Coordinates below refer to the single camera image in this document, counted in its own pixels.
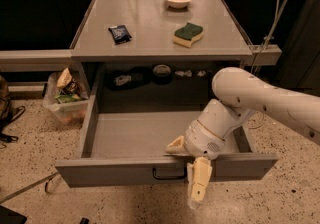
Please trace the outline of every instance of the drawer handle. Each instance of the drawer handle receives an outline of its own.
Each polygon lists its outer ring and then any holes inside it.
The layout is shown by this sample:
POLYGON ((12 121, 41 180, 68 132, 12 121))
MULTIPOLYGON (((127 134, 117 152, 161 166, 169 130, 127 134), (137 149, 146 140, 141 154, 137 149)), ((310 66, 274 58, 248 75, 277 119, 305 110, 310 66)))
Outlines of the drawer handle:
POLYGON ((161 176, 160 177, 157 175, 156 168, 152 169, 152 174, 153 174, 153 178, 155 178, 156 180, 182 180, 187 177, 187 168, 186 167, 183 168, 183 175, 181 176, 161 176))

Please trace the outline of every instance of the gray tabletop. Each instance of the gray tabletop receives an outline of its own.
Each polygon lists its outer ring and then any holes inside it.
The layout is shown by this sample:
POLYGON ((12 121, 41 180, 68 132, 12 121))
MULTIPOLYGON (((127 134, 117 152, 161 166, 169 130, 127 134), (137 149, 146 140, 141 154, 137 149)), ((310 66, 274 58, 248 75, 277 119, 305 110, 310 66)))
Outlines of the gray tabletop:
POLYGON ((83 60, 173 57, 241 59, 249 47, 221 0, 193 0, 173 9, 165 0, 96 0, 72 55, 83 60), (173 43, 174 32, 187 22, 204 29, 203 38, 186 48, 173 43), (126 25, 130 42, 116 45, 108 28, 126 25))

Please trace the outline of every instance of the black bag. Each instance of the black bag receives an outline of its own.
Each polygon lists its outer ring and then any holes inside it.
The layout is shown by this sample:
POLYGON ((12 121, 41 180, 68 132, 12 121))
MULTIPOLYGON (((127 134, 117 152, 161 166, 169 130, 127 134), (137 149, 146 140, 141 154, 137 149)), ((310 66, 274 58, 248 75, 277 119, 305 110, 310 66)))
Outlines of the black bag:
POLYGON ((25 107, 11 108, 10 93, 7 81, 0 75, 0 148, 5 148, 3 142, 17 141, 17 136, 2 133, 2 129, 17 120, 25 111, 25 107))

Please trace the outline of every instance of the black packet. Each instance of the black packet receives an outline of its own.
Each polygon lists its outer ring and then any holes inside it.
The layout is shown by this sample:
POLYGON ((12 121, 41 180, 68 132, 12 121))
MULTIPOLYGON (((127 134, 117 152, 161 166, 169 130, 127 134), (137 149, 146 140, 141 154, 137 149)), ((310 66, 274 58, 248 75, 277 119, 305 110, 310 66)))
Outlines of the black packet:
POLYGON ((132 37, 125 25, 112 26, 108 30, 111 32, 116 44, 122 44, 131 41, 132 37))

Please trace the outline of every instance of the terrazzo floor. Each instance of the terrazzo floor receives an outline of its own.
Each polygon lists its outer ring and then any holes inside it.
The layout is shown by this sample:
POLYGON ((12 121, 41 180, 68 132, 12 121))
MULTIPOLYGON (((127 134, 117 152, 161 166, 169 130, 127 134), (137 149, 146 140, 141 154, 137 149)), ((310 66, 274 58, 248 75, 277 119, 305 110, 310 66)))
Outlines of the terrazzo floor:
MULTIPOLYGON (((0 199, 54 173, 56 159, 72 159, 80 124, 61 125, 41 99, 14 100, 25 114, 4 132, 19 136, 0 151, 0 199)), ((251 129, 258 152, 278 162, 258 181, 212 183, 201 208, 187 206, 187 184, 69 188, 55 177, 2 205, 25 215, 27 224, 115 223, 320 223, 320 146, 273 119, 256 114, 251 129)))

